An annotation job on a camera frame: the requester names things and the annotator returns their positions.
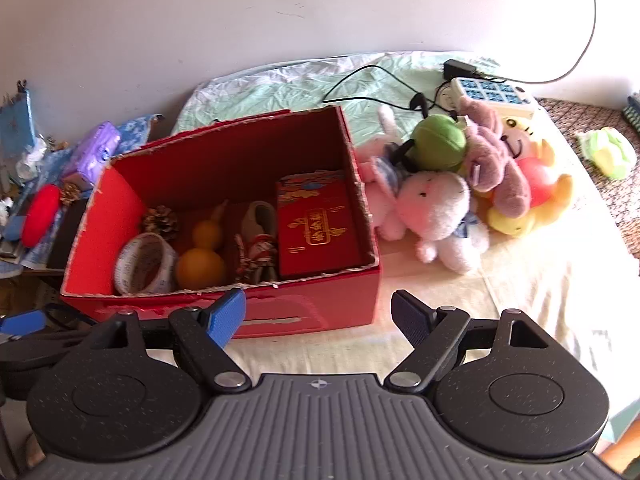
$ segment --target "white power strip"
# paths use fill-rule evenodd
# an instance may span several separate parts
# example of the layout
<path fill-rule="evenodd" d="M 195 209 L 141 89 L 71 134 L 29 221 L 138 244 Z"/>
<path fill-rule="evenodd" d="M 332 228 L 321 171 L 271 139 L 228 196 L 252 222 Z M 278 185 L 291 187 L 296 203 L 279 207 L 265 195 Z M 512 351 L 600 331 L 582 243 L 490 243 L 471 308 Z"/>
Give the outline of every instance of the white power strip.
<path fill-rule="evenodd" d="M 514 83 L 494 83 L 485 79 L 456 77 L 450 86 L 438 96 L 438 104 L 444 108 L 456 110 L 460 96 L 482 101 L 496 108 L 501 117 L 515 116 L 532 119 L 538 110 L 538 103 L 521 86 Z"/>

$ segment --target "purple tissue pack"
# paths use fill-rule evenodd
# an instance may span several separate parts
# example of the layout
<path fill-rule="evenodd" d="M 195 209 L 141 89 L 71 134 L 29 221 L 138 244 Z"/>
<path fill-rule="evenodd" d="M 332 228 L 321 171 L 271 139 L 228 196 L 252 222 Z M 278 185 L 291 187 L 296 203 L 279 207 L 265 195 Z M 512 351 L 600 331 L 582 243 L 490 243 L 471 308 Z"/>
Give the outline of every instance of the purple tissue pack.
<path fill-rule="evenodd" d="M 82 191 L 91 189 L 119 142 L 120 132 L 113 124 L 98 124 L 86 134 L 71 155 L 62 171 L 62 182 L 76 184 Z"/>

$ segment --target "yellow plush toy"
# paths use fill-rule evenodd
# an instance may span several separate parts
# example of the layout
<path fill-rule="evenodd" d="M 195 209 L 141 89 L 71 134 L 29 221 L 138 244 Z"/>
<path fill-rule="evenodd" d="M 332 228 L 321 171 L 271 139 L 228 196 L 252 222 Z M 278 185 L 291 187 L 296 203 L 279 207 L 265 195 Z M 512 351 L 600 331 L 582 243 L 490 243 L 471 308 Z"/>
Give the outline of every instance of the yellow plush toy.
<path fill-rule="evenodd" d="M 519 218 L 508 218 L 491 207 L 486 220 L 496 231 L 521 237 L 537 227 L 555 222 L 569 209 L 573 201 L 574 179 L 569 174 L 556 178 L 553 171 L 556 154 L 528 120 L 506 117 L 502 122 L 502 141 L 508 143 L 514 160 L 531 186 L 531 208 Z"/>

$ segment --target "white wall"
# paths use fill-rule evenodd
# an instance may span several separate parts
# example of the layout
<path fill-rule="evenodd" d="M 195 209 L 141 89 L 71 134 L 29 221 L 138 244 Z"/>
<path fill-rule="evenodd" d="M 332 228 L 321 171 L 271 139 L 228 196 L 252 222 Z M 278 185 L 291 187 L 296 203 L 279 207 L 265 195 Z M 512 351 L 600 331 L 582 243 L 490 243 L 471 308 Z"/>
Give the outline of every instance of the white wall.
<path fill-rule="evenodd" d="M 598 4 L 583 64 L 537 94 L 621 107 L 640 84 L 636 1 Z M 281 60 L 476 50 L 550 78 L 590 27 L 591 0 L 0 0 L 0 93 L 26 78 L 40 129 L 73 139 L 103 120 L 172 119 L 202 80 Z"/>

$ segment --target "green plush ball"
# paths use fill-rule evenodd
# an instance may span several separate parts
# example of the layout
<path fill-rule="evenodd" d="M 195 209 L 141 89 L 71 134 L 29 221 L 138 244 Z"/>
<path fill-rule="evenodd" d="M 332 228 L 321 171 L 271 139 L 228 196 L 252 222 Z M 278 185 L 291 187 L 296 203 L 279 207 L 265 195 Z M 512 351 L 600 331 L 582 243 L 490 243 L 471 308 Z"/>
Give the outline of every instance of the green plush ball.
<path fill-rule="evenodd" d="M 447 115 L 421 120 L 411 138 L 415 146 L 409 155 L 423 171 L 456 171 L 465 156 L 465 134 Z"/>

